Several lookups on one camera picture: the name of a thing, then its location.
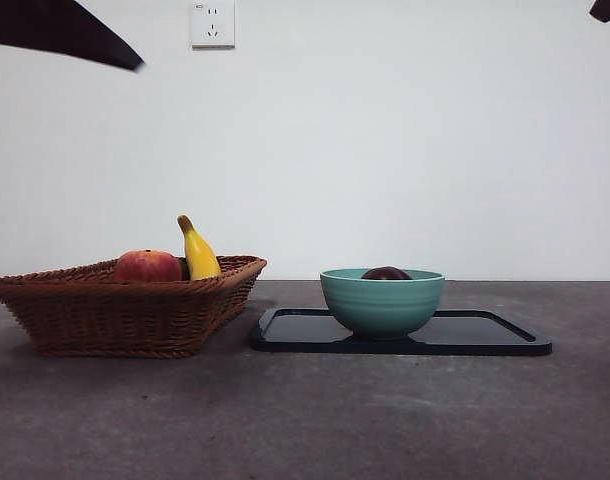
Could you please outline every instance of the black tray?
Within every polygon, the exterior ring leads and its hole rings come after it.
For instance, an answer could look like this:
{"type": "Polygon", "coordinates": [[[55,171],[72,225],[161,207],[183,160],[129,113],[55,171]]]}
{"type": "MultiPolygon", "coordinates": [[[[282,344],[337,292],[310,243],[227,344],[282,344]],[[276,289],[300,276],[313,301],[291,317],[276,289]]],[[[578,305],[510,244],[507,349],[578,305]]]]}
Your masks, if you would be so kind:
{"type": "Polygon", "coordinates": [[[437,310],[407,338],[352,335],[327,309],[273,308],[252,330],[250,346],[267,352],[390,353],[399,355],[547,355],[551,340],[481,310],[437,310]]]}

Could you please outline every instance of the electrical outlet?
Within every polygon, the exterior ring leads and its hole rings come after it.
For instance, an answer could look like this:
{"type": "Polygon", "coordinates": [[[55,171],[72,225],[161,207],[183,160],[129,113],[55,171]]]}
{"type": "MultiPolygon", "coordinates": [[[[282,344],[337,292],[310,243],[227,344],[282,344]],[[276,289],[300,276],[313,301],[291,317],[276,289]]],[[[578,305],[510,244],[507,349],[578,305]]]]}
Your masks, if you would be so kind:
{"type": "Polygon", "coordinates": [[[234,48],[235,0],[207,0],[192,7],[192,48],[234,48]]]}

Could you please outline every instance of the brown wicker basket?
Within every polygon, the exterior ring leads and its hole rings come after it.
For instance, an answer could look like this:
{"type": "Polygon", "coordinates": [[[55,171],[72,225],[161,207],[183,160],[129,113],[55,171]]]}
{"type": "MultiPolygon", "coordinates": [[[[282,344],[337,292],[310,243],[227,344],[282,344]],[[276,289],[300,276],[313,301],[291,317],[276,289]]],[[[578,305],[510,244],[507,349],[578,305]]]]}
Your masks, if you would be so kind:
{"type": "Polygon", "coordinates": [[[0,277],[0,301],[41,355],[181,358],[238,315],[267,262],[220,256],[223,273],[181,282],[112,280],[117,259],[0,277]]]}

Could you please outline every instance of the yellow banana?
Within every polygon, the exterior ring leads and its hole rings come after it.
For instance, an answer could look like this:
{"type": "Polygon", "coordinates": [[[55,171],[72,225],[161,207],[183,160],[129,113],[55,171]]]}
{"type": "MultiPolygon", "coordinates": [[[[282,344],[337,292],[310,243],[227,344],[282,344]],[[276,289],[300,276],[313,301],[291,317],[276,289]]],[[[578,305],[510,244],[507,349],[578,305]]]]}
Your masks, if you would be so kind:
{"type": "Polygon", "coordinates": [[[185,238],[185,258],[190,280],[214,277],[221,273],[221,267],[212,248],[194,229],[190,219],[185,215],[179,215],[177,220],[185,238]]]}

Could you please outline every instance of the teal bowl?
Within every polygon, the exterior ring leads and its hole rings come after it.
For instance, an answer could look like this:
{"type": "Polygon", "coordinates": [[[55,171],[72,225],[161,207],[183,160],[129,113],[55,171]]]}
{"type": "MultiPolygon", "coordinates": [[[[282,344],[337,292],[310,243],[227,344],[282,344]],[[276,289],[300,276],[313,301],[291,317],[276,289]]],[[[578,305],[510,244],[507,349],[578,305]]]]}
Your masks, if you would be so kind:
{"type": "Polygon", "coordinates": [[[368,270],[320,274],[327,307],[341,325],[359,337],[389,340],[407,336],[432,318],[443,292],[443,275],[404,269],[412,280],[362,279],[368,270]]]}

